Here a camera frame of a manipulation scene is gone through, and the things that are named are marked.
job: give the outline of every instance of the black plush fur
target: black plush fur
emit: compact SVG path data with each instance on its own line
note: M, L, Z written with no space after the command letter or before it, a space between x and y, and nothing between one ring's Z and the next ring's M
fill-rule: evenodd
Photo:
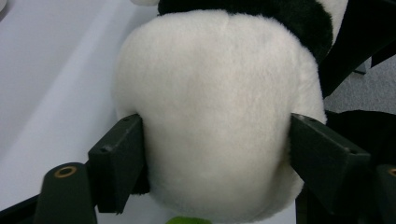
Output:
M317 63L332 46L331 17L315 0L161 0L158 5L160 15L198 9L274 18L300 39Z

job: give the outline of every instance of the white table surface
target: white table surface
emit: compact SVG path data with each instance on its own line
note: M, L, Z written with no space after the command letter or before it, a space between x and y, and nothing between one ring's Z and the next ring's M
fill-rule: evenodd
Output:
M0 16L0 210L37 195L44 174L117 121L110 88L120 45L157 14L129 0L8 0ZM149 196L99 223L165 223ZM262 224L295 223L294 205Z

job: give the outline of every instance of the panda plush toy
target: panda plush toy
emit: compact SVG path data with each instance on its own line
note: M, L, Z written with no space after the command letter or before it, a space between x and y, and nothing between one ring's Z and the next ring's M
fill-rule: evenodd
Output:
M143 119L155 201L226 223L289 206L290 114L326 121L318 64L347 0L132 1L159 16L125 41L114 96Z

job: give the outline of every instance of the green object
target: green object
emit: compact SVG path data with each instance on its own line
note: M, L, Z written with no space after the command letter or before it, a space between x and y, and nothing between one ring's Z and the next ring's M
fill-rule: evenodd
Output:
M174 217L166 224L212 224L212 222L196 217Z

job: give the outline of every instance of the white plush body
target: white plush body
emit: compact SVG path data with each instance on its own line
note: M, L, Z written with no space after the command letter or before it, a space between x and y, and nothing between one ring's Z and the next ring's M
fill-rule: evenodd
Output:
M133 31L115 77L120 118L144 122L153 198L189 217L249 222L290 205L290 114L325 122L317 64L279 22L224 11Z

